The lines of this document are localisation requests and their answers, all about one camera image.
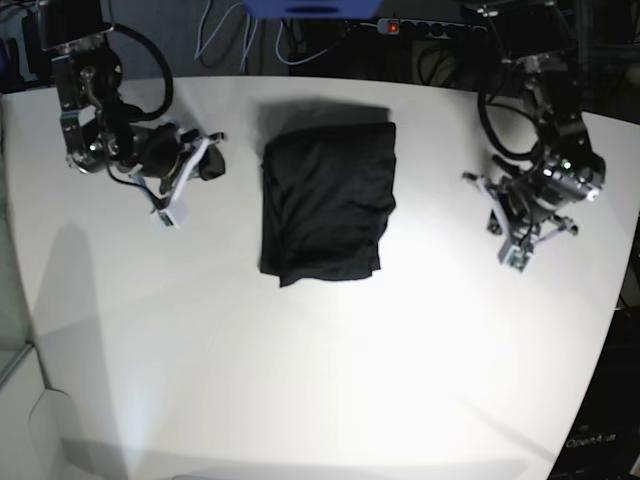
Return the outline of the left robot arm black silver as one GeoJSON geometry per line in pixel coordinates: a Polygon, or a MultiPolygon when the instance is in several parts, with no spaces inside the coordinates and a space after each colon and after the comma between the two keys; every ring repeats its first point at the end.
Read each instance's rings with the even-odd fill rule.
{"type": "Polygon", "coordinates": [[[567,55],[573,48],[554,1],[466,1],[464,9],[482,17],[501,62],[520,72],[521,98],[537,140],[528,152],[513,152],[499,140],[488,116],[488,82],[479,84],[481,126],[504,173],[494,182],[463,173],[491,203],[487,229],[501,235],[501,264],[526,269],[535,248],[579,228],[560,215],[568,204],[594,201],[606,179],[605,160],[591,146],[578,88],[567,55]]]}

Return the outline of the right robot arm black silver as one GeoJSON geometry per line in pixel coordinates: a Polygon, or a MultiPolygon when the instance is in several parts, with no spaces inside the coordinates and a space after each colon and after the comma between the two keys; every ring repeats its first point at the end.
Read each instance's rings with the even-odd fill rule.
{"type": "Polygon", "coordinates": [[[104,11],[99,1],[37,4],[38,34],[61,107],[67,164],[84,174],[106,172],[113,182],[142,193],[157,224],[178,227],[187,216],[181,202],[187,183],[225,174],[218,145],[227,137],[161,120],[174,98],[168,62],[149,38],[105,20],[104,11]],[[156,109],[145,111],[123,100],[122,62],[109,44],[111,33],[140,44],[156,61],[164,83],[156,109]]]}

